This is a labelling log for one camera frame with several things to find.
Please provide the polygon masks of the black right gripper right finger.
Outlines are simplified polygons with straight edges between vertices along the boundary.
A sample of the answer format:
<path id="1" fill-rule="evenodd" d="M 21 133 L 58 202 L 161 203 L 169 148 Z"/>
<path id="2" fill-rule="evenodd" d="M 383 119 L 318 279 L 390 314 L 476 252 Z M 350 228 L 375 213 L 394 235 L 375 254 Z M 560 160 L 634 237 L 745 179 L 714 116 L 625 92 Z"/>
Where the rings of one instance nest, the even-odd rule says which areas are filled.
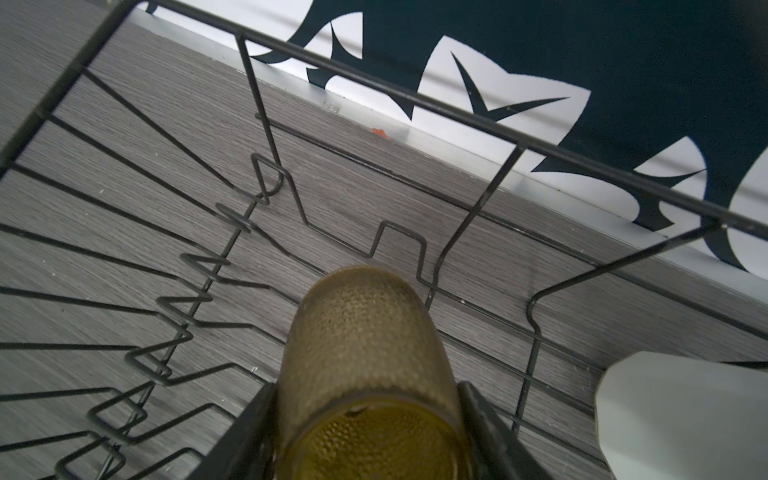
<path id="1" fill-rule="evenodd" d="M 553 479 L 474 385 L 461 381 L 457 388 L 476 479 Z"/>

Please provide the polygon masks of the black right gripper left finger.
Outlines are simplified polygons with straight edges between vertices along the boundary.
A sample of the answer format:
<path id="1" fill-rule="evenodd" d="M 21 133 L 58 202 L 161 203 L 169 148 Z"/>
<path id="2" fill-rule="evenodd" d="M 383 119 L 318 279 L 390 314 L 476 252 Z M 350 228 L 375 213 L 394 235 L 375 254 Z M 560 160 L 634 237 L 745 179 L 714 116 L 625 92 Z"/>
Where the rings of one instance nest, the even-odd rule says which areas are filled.
<path id="1" fill-rule="evenodd" d="M 188 479 L 272 479 L 276 391 L 264 385 Z"/>

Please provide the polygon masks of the white faceted mug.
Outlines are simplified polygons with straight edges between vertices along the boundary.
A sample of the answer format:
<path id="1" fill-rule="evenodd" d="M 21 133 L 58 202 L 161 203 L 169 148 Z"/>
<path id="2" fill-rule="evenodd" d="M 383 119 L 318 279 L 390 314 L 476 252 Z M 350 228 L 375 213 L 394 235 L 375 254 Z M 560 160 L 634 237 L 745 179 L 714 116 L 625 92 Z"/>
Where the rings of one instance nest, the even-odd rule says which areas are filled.
<path id="1" fill-rule="evenodd" d="M 767 364 L 633 354 L 602 376 L 595 425 L 616 479 L 764 479 Z"/>

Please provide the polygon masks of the olive textured glass cup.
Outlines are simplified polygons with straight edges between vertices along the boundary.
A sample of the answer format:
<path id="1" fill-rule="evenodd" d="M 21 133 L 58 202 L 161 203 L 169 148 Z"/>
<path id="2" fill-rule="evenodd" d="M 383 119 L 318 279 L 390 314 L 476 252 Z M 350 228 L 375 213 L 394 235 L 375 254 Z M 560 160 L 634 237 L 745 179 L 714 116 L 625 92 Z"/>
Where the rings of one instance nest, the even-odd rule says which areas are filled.
<path id="1" fill-rule="evenodd" d="M 473 458 L 438 331 L 398 275 L 373 266 L 314 284 L 277 380 L 280 479 L 469 479 Z"/>

